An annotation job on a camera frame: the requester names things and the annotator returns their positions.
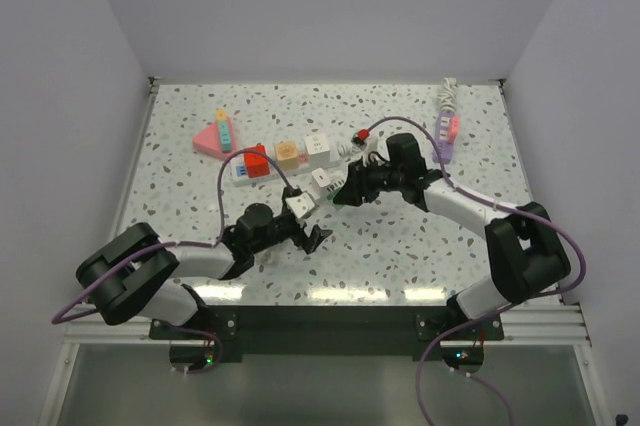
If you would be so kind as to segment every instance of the glass panel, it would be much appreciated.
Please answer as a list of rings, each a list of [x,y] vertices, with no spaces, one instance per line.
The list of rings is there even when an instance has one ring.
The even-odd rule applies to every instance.
[[[486,349],[479,375],[511,401],[519,426],[595,425],[571,347]],[[171,372],[163,345],[82,346],[65,426],[424,425],[416,363],[400,357],[246,356],[202,375]],[[428,363],[423,397],[438,426],[506,425],[481,385]]]

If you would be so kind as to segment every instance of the white cable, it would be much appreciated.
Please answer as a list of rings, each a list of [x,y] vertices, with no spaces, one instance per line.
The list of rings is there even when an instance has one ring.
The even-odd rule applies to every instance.
[[[444,78],[440,91],[438,91],[438,106],[440,112],[450,112],[456,114],[458,102],[456,94],[458,92],[458,81],[456,78]]]
[[[341,158],[353,156],[354,154],[360,154],[362,152],[362,150],[353,143],[336,143],[336,149],[338,150],[338,154]]]

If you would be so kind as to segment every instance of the terrazzo table surface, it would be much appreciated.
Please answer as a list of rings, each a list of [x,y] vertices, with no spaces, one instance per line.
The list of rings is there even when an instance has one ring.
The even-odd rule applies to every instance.
[[[192,137],[225,108],[239,147],[301,141],[325,132],[348,143],[355,130],[389,115],[432,130],[437,85],[162,85],[123,213],[122,229],[149,222],[168,239],[211,241],[219,232],[215,184],[221,162],[195,152]],[[461,127],[448,170],[461,184],[519,204],[530,200],[497,86],[460,86]],[[432,166],[431,146],[410,125],[389,122],[374,134],[411,131]],[[292,179],[303,189],[310,175]],[[223,181],[229,224],[253,202],[281,208],[283,183],[236,187]],[[309,224],[333,235],[312,255],[289,241],[261,254],[237,280],[185,280],[210,304],[443,305],[489,274],[483,240],[461,226],[382,193],[375,204],[336,211],[324,204]],[[555,298],[536,300],[558,304]]]

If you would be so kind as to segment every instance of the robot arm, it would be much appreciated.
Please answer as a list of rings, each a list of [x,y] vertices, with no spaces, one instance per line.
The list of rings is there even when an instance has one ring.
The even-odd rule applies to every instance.
[[[255,254],[276,244],[291,239],[295,246],[311,254],[332,234],[318,225],[313,226],[309,235],[305,233],[303,219],[315,208],[308,193],[286,187],[282,204],[277,216],[266,204],[249,205],[235,225],[225,228],[217,247],[183,242],[175,253],[158,248],[141,257],[137,265],[130,264],[109,279],[101,280],[120,261],[159,244],[151,226],[135,224],[83,262],[76,278],[84,288],[102,281],[90,299],[109,325],[138,315],[183,325],[204,303],[193,289],[171,280],[178,265],[181,277],[235,279],[253,266]]]
[[[389,137],[387,149],[388,160],[349,164],[347,180],[333,201],[360,206],[374,201],[382,191],[399,191],[408,203],[451,219],[486,241],[491,275],[449,298],[448,326],[522,303],[569,274],[569,260],[553,230],[464,196],[447,184],[441,171],[427,169],[410,133]],[[494,203],[487,196],[474,195]],[[500,204],[549,219],[545,209],[534,202],[522,207]]]

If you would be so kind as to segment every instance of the red block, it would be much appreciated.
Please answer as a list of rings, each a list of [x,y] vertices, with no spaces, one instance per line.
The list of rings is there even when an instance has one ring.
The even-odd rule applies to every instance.
[[[251,149],[266,154],[262,144],[258,144]],[[257,154],[244,153],[244,166],[247,168],[247,175],[250,178],[259,178],[269,174],[269,161]]]

